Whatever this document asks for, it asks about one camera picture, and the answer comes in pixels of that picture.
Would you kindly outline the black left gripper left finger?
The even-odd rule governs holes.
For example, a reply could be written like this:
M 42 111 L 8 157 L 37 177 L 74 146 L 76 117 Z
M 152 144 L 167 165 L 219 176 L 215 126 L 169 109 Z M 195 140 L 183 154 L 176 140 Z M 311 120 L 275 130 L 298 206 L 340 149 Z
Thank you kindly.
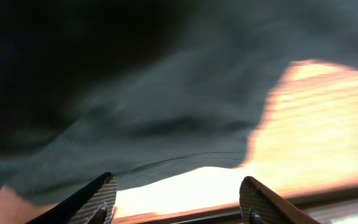
M 106 172 L 27 224 L 111 224 L 117 182 Z

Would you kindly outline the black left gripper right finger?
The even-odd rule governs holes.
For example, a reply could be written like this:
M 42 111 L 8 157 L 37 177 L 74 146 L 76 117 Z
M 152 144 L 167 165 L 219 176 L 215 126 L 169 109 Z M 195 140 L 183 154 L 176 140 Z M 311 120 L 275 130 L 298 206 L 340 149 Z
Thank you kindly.
M 320 224 L 251 176 L 241 183 L 239 206 L 246 224 Z

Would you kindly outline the black t-shirt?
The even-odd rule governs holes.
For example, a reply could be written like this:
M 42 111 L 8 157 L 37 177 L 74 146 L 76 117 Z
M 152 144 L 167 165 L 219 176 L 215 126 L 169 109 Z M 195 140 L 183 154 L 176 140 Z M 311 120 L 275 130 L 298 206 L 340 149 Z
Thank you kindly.
M 236 167 L 309 59 L 358 68 L 358 1 L 0 1 L 0 188 L 48 205 Z

